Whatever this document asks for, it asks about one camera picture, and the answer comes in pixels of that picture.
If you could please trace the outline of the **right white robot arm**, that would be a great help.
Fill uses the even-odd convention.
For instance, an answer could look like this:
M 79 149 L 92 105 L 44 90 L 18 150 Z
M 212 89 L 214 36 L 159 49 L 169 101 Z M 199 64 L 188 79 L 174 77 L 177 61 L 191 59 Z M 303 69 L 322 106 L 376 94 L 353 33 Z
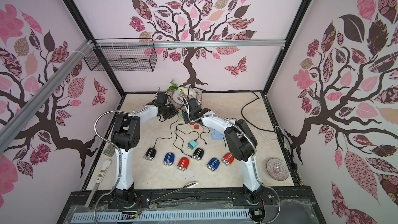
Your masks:
M 261 194 L 263 185 L 255 161 L 258 143 L 247 122 L 230 120 L 207 108 L 202 109 L 195 98 L 184 99 L 183 105 L 189 122 L 200 123 L 224 134 L 230 153 L 242 164 L 244 188 L 254 196 Z

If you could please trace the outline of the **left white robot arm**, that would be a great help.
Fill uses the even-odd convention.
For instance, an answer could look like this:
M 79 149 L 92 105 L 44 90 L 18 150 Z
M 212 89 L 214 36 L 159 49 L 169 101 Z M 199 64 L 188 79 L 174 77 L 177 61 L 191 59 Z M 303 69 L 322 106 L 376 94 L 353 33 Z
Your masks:
M 170 96 L 158 92 L 143 109 L 133 112 L 120 111 L 117 114 L 111 134 L 111 141 L 117 147 L 116 189 L 127 191 L 133 187 L 134 179 L 130 165 L 133 162 L 134 149 L 140 142 L 141 125 L 152 118 L 164 115 L 170 104 Z

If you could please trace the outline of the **red electric shaver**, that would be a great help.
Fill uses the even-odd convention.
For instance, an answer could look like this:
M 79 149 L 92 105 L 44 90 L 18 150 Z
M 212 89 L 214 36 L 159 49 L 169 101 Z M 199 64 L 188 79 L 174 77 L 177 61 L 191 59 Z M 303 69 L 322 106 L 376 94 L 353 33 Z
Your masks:
M 182 157 L 177 165 L 177 169 L 181 171 L 187 170 L 190 160 L 187 157 Z
M 223 157 L 222 157 L 222 162 L 225 166 L 229 166 L 234 162 L 235 158 L 234 156 L 230 153 L 227 152 Z

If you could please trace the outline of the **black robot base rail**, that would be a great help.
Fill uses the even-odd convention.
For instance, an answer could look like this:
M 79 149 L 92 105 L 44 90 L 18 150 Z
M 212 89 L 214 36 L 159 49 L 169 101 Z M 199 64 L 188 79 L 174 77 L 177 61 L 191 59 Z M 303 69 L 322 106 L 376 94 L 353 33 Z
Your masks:
M 122 207 L 111 196 L 105 196 L 98 205 L 85 207 L 90 195 L 88 191 L 70 194 L 58 224 L 70 224 L 74 213 L 101 213 L 130 211 L 141 214 L 143 211 L 174 211 L 197 209 L 248 209 L 251 220 L 191 220 L 168 222 L 131 222 L 117 224 L 324 224 L 325 219 L 310 187 L 275 187 L 275 191 L 265 190 L 257 203 L 248 203 L 242 188 L 188 188 L 177 198 L 200 196 L 198 200 L 150 204 L 174 189 L 138 189 L 136 202 L 131 207 Z

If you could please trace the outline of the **black electric shaver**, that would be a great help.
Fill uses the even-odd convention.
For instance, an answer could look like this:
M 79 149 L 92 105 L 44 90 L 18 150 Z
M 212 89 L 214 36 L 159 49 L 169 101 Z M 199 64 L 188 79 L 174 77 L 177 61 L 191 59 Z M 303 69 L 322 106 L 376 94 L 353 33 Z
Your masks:
M 203 158 L 203 156 L 204 156 L 204 150 L 202 148 L 197 148 L 192 155 L 193 159 L 197 161 L 200 161 Z
M 157 150 L 155 148 L 149 148 L 145 155 L 144 155 L 144 159 L 148 160 L 148 161 L 152 161 L 155 156 L 156 156 Z

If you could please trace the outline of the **teal USB charger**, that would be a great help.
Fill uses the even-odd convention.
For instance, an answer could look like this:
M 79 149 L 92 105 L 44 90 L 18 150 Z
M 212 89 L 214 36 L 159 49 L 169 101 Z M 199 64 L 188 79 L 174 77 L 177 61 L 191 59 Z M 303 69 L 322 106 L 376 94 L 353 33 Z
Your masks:
M 197 148 L 197 146 L 198 146 L 198 144 L 197 144 L 197 142 L 195 141 L 195 140 L 192 140 L 192 141 L 190 141 L 189 143 L 188 143 L 188 148 L 189 149 L 195 149 L 195 148 Z

